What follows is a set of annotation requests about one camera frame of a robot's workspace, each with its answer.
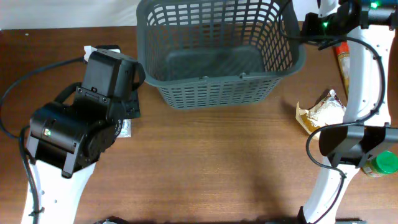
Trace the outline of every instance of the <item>green lid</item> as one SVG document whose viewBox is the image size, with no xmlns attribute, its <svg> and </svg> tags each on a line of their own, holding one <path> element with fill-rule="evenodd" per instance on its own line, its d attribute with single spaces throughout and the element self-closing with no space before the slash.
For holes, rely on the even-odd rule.
<svg viewBox="0 0 398 224">
<path fill-rule="evenodd" d="M 382 152 L 371 163 L 382 174 L 393 174 L 398 170 L 398 157 L 390 151 Z"/>
</svg>

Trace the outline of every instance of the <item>food wrapper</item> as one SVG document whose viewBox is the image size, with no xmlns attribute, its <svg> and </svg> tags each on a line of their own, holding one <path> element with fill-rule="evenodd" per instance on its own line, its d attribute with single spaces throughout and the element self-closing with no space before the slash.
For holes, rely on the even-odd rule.
<svg viewBox="0 0 398 224">
<path fill-rule="evenodd" d="M 298 102 L 296 120 L 309 134 L 312 134 L 318 128 L 326 125 L 342 123 L 345 112 L 346 107 L 338 99 L 335 91 L 330 90 L 328 96 L 310 110 L 300 109 Z M 314 139 L 318 140 L 319 136 L 320 133 L 317 133 Z"/>
<path fill-rule="evenodd" d="M 123 121 L 122 130 L 120 130 L 118 138 L 129 138 L 129 137 L 131 137 L 131 120 L 125 119 Z"/>
</svg>

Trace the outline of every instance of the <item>cable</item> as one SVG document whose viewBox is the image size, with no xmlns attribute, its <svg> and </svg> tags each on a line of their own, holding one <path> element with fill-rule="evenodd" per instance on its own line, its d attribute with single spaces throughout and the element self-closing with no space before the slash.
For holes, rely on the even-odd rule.
<svg viewBox="0 0 398 224">
<path fill-rule="evenodd" d="M 83 58 L 83 57 L 78 57 L 78 58 L 74 58 L 74 59 L 71 59 L 71 60 L 66 60 L 66 61 L 63 61 L 63 62 L 53 63 L 53 64 L 51 64 L 51 65 L 47 65 L 47 66 L 44 66 L 44 67 L 42 67 L 42 68 L 38 68 L 38 69 L 36 69 L 36 70 L 34 70 L 34 71 L 29 72 L 28 74 L 24 75 L 23 77 L 18 78 L 18 79 L 17 79 L 17 80 L 4 92 L 3 96 L 2 96 L 1 99 L 0 99 L 0 129 L 1 129 L 1 131 L 3 131 L 3 132 L 4 132 L 7 136 L 9 136 L 10 138 L 13 138 L 13 139 L 17 139 L 17 138 L 18 138 L 18 136 L 15 136 L 15 135 L 11 134 L 11 133 L 4 127 L 4 125 L 3 125 L 3 123 L 2 123 L 2 120 L 1 120 L 1 106 L 2 106 L 2 104 L 3 104 L 3 102 L 4 102 L 4 99 L 6 98 L 6 96 L 10 93 L 10 91 L 11 91 L 15 86 L 17 86 L 17 85 L 20 84 L 22 81 L 24 81 L 24 80 L 26 80 L 26 79 L 28 79 L 28 78 L 30 78 L 30 77 L 32 77 L 32 76 L 34 76 L 34 75 L 40 73 L 40 72 L 44 72 L 44 71 L 49 70 L 49 69 L 52 69 L 52 68 L 61 67 L 61 66 L 63 66 L 63 65 L 68 65 L 68 64 L 70 64 L 70 63 L 74 63 L 74 62 L 83 62 L 83 61 L 84 61 L 84 58 Z"/>
<path fill-rule="evenodd" d="M 36 188 L 36 183 L 35 179 L 33 178 L 32 171 L 29 166 L 29 162 L 26 158 L 26 153 L 25 153 L 25 131 L 29 128 L 29 126 L 26 126 L 22 128 L 21 133 L 19 134 L 18 138 L 18 143 L 19 143 L 19 154 L 22 157 L 22 162 L 24 164 L 27 180 L 30 185 L 30 189 L 32 191 L 32 196 L 33 196 L 33 212 L 30 214 L 30 216 L 33 216 L 33 224 L 37 224 L 39 222 L 39 213 L 41 210 L 39 209 L 39 195 L 37 193 L 37 188 Z"/>
<path fill-rule="evenodd" d="M 335 199 L 333 200 L 333 202 L 331 203 L 331 205 L 329 206 L 329 208 L 320 216 L 320 218 L 318 218 L 314 223 L 312 224 L 316 224 L 318 223 L 323 217 L 325 217 L 328 212 L 334 207 L 335 203 L 337 202 L 341 191 L 343 190 L 343 186 L 344 186 L 344 181 L 345 178 L 347 178 L 347 176 L 345 175 L 345 173 L 340 170 L 337 167 L 333 167 L 333 166 L 327 166 L 324 165 L 320 162 L 318 162 L 312 155 L 310 152 L 310 143 L 312 138 L 319 132 L 324 131 L 326 129 L 330 129 L 330 128 L 336 128 L 336 127 L 345 127 L 345 126 L 351 126 L 351 125 L 355 125 L 355 124 L 363 124 L 365 121 L 371 119 L 375 114 L 378 113 L 380 107 L 383 105 L 384 103 L 384 97 L 386 95 L 386 74 L 384 71 L 384 67 L 382 64 L 382 60 L 380 55 L 378 54 L 377 50 L 375 48 L 373 48 L 370 44 L 366 43 L 365 41 L 359 40 L 359 39 L 355 39 L 352 37 L 347 37 L 347 36 L 333 36 L 333 35 L 314 35 L 314 36 L 300 36 L 300 37 L 292 37 L 292 36 L 288 36 L 287 34 L 285 34 L 282 30 L 282 13 L 284 12 L 284 10 L 286 9 L 286 7 L 292 2 L 292 0 L 288 0 L 284 6 L 282 7 L 282 9 L 279 11 L 277 18 L 278 18 L 278 27 L 279 27 L 279 33 L 281 36 L 285 37 L 286 39 L 292 39 L 292 40 L 301 40 L 302 42 L 305 42 L 306 44 L 309 41 L 316 41 L 316 40 L 329 40 L 329 41 L 352 41 L 352 42 L 356 42 L 358 44 L 361 44 L 363 46 L 365 46 L 366 48 L 368 48 L 374 55 L 374 59 L 377 60 L 377 64 L 379 65 L 379 70 L 380 70 L 380 79 L 381 79 L 381 94 L 379 97 L 379 101 L 376 105 L 376 107 L 370 111 L 370 113 L 365 116 L 362 119 L 359 119 L 357 121 L 353 121 L 353 122 L 347 122 L 347 123 L 341 123 L 341 124 L 333 124 L 333 125 L 329 125 L 329 126 L 324 126 L 322 128 L 317 129 L 316 131 L 314 131 L 307 139 L 307 142 L 305 144 L 305 150 L 307 152 L 308 157 L 310 158 L 310 160 L 322 167 L 322 168 L 326 168 L 326 169 L 331 169 L 331 170 L 335 170 L 337 172 L 340 173 L 341 176 L 341 182 L 340 182 L 340 186 L 338 188 L 337 194 Z"/>
</svg>

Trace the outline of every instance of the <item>gray basket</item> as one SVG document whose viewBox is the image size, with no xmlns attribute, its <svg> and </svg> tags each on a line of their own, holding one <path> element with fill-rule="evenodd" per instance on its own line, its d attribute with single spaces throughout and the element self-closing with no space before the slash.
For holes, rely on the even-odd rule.
<svg viewBox="0 0 398 224">
<path fill-rule="evenodd" d="M 284 0 L 143 0 L 137 8 L 138 59 L 146 82 L 176 109 L 263 100 L 300 70 L 303 46 L 275 19 Z M 282 28 L 298 35 L 291 4 Z"/>
</svg>

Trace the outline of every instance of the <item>plastic basket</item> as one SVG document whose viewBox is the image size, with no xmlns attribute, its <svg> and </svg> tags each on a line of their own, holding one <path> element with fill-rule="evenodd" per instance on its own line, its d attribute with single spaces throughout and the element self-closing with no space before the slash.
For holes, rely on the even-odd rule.
<svg viewBox="0 0 398 224">
<path fill-rule="evenodd" d="M 176 109 L 263 100 L 300 70 L 303 46 L 278 32 L 278 0 L 143 0 L 137 8 L 138 59 L 146 82 Z M 300 32 L 291 4 L 282 30 Z"/>
</svg>

